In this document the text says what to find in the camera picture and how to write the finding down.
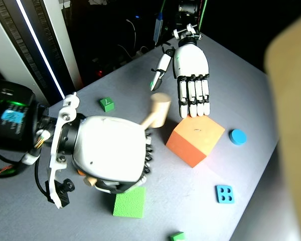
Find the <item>blue disc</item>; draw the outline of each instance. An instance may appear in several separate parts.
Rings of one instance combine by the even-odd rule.
[[[246,134],[239,129],[232,130],[230,132],[229,136],[230,136],[231,142],[238,146],[246,143]]]

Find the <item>beige blurred object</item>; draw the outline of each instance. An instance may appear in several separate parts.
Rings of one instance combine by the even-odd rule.
[[[158,128],[162,127],[165,123],[167,113],[169,112],[171,105],[171,98],[164,93],[153,94],[150,99],[153,102],[152,112],[147,118],[140,124],[146,130],[148,127]]]
[[[301,228],[301,18],[270,44],[265,67],[274,90],[285,178]]]
[[[86,176],[86,177],[84,178],[84,183],[85,183],[87,186],[93,187],[93,186],[95,186],[96,182],[97,182],[97,179],[94,178],[94,177],[88,177],[88,176]]]

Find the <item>small green cube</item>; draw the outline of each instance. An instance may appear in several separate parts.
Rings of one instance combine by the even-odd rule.
[[[137,187],[127,193],[117,194],[113,215],[142,218],[144,215],[145,197],[146,189],[144,187]]]
[[[110,97],[101,99],[99,101],[99,103],[100,103],[101,107],[103,108],[104,112],[109,112],[115,108],[114,101],[112,101],[112,99]]]
[[[183,232],[178,232],[171,236],[171,241],[186,241],[185,234]]]

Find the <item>green block with number 2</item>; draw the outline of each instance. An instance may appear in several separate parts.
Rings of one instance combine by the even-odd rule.
[[[99,101],[99,103],[100,103],[101,107],[103,108],[104,112],[109,112],[115,108],[114,101],[112,101],[112,99],[110,97],[101,99]]]

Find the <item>blue square block with holes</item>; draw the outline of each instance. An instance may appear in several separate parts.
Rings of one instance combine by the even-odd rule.
[[[234,203],[233,190],[231,186],[217,185],[216,197],[219,203]]]

